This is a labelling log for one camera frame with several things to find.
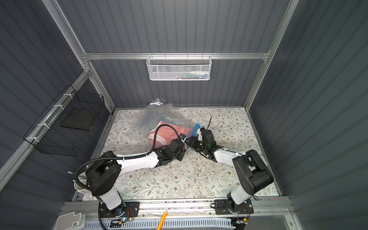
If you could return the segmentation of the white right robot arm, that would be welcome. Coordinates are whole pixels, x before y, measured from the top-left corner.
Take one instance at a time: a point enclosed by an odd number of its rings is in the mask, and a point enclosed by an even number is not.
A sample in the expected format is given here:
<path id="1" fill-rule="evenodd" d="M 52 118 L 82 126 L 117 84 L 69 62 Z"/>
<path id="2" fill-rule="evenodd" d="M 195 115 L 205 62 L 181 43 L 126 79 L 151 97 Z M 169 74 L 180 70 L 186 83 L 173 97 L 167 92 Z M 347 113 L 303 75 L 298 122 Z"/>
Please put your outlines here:
<path id="1" fill-rule="evenodd" d="M 274 177 L 255 150 L 235 152 L 216 143 L 212 132 L 201 128 L 198 136 L 189 137 L 186 144 L 203 157 L 234 167 L 240 185 L 227 195 L 229 205 L 240 205 L 274 182 Z"/>

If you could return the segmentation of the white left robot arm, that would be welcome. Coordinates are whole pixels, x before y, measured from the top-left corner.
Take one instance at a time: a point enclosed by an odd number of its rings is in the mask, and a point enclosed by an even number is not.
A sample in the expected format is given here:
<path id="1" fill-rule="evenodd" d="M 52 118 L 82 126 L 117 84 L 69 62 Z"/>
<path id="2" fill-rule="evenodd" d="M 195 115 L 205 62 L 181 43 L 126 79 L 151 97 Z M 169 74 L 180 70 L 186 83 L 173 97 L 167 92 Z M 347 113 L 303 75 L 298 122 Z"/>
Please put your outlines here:
<path id="1" fill-rule="evenodd" d="M 185 152 L 185 144 L 180 139 L 138 155 L 117 156 L 111 151 L 106 152 L 88 164 L 85 171 L 87 190 L 104 203 L 108 210 L 115 210 L 123 204 L 115 188 L 115 182 L 120 175 L 145 168 L 166 166 L 173 160 L 181 161 Z"/>

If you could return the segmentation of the red white striped tank top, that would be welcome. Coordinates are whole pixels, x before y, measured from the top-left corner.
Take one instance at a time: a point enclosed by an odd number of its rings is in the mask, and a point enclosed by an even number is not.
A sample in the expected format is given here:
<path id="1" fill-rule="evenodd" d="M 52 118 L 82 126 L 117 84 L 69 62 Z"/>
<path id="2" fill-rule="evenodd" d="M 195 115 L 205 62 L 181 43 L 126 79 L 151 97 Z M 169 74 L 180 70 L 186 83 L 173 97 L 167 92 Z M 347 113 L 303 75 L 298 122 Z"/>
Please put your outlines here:
<path id="1" fill-rule="evenodd" d="M 189 137 L 189 135 L 192 133 L 194 129 L 194 126 L 184 127 L 184 126 L 174 125 L 174 124 L 164 122 L 164 121 L 160 121 L 158 123 L 158 126 L 163 125 L 163 124 L 172 126 L 177 131 L 178 135 L 184 134 L 186 137 Z M 177 139 L 177 135 L 175 134 L 175 132 L 168 126 L 163 126 L 159 129 L 157 133 L 155 147 L 162 147 L 164 145 L 169 145 L 171 141 L 174 139 Z"/>

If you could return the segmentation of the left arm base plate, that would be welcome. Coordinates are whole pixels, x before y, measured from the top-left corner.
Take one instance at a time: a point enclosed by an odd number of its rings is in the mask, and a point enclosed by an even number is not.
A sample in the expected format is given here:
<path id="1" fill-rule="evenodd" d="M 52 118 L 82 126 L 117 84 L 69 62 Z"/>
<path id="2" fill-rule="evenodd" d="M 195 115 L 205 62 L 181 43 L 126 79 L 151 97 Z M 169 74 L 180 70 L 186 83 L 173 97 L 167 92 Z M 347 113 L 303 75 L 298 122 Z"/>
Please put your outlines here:
<path id="1" fill-rule="evenodd" d="M 140 202 L 123 202 L 113 210 L 109 210 L 105 203 L 99 204 L 99 214 L 102 218 L 135 218 L 139 209 Z"/>

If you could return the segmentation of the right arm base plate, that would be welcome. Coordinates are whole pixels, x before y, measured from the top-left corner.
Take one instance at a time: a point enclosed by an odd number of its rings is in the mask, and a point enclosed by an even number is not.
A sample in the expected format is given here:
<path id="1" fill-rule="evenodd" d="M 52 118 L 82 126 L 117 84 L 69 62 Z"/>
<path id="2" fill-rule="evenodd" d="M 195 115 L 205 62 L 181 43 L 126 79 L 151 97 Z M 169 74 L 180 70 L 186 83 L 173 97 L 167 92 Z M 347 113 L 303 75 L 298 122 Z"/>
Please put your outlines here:
<path id="1" fill-rule="evenodd" d="M 210 207 L 215 210 L 217 215 L 244 214 L 250 215 L 254 213 L 251 199 L 247 199 L 240 205 L 236 205 L 228 199 L 216 199 Z"/>

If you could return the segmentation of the clear vacuum bag blue zipper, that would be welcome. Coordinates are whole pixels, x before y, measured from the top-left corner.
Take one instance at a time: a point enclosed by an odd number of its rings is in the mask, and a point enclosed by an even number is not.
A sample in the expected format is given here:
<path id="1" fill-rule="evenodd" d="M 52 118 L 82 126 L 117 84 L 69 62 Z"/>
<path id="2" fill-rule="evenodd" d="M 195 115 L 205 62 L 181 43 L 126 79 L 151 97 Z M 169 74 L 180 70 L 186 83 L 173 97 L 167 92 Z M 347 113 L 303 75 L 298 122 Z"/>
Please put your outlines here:
<path id="1" fill-rule="evenodd" d="M 194 128 L 200 126 L 192 118 L 185 117 L 182 113 L 180 113 L 180 109 L 175 107 L 173 104 L 164 104 L 160 99 L 157 98 L 139 112 L 137 120 L 134 123 L 134 128 L 136 128 L 139 132 L 141 132 L 142 135 L 146 137 L 156 127 L 152 130 L 143 130 L 139 128 L 139 123 L 145 116 L 149 114 L 159 114 L 161 117 L 160 121 L 168 122 L 174 125 Z"/>

